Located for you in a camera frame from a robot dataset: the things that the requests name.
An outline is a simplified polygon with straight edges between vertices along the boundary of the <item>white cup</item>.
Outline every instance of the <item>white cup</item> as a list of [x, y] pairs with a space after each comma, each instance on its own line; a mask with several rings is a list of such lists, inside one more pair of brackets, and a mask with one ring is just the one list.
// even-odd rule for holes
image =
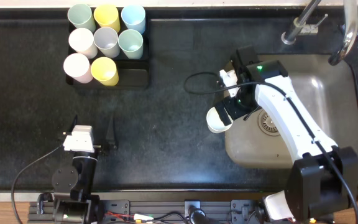
[[125, 30], [118, 37], [118, 44], [129, 59], [139, 59], [143, 55], [143, 37], [136, 30]]
[[93, 34], [88, 29], [75, 29], [68, 37], [68, 44], [76, 52], [85, 55], [87, 58], [94, 58], [98, 54], [98, 49], [93, 43]]
[[93, 79], [90, 61], [83, 54], [69, 55], [63, 63], [63, 69], [67, 75], [80, 83], [88, 83]]
[[67, 12], [67, 18], [76, 28], [85, 28], [91, 32], [96, 29], [92, 10], [86, 4], [72, 6]]
[[128, 29], [134, 29], [141, 34], [146, 30], [146, 12], [142, 6], [125, 6], [121, 18]]
[[233, 120], [231, 119], [230, 115], [228, 116], [231, 121], [231, 124], [225, 126], [221, 121], [221, 118], [219, 117], [216, 108], [212, 107], [206, 114], [206, 123], [208, 124], [208, 129], [213, 133], [222, 133], [224, 131], [227, 131], [233, 124]]
[[98, 29], [94, 33], [93, 40], [105, 56], [114, 58], [119, 55], [118, 34], [113, 28], [102, 27]]

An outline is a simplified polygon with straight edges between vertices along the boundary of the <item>sink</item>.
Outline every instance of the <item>sink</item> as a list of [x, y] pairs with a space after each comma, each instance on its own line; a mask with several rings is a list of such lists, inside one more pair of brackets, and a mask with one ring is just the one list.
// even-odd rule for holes
[[[259, 55], [259, 60], [279, 60], [310, 115], [339, 148], [351, 146], [358, 155], [358, 104], [354, 76], [342, 61], [328, 64], [329, 55]], [[291, 168], [290, 153], [263, 110], [244, 121], [239, 118], [225, 132], [229, 157], [250, 168]]]

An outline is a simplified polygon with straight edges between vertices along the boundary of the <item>white wall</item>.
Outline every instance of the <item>white wall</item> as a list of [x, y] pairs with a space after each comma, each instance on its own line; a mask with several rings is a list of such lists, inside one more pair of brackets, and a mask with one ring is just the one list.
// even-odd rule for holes
[[[70, 7], [76, 3], [97, 6], [114, 3], [116, 6], [304, 6], [310, 0], [0, 0], [0, 7]], [[322, 0], [320, 6], [343, 5], [342, 0]]]

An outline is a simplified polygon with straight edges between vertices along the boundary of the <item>faucet base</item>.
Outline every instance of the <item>faucet base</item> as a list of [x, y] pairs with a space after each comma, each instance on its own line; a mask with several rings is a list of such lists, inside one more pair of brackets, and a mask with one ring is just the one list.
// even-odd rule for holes
[[296, 38], [293, 39], [293, 41], [286, 40], [286, 39], [285, 39], [285, 32], [284, 32], [284, 33], [281, 35], [281, 40], [283, 41], [284, 44], [292, 45], [292, 44], [295, 43]]

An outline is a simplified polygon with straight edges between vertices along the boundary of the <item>yellow cup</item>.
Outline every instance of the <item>yellow cup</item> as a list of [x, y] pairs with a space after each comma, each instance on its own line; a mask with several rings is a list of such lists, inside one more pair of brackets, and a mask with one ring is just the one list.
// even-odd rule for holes
[[116, 64], [108, 57], [100, 57], [91, 65], [93, 78], [106, 86], [115, 86], [118, 83]]
[[102, 4], [96, 7], [93, 16], [100, 27], [110, 27], [119, 32], [119, 14], [115, 5]]

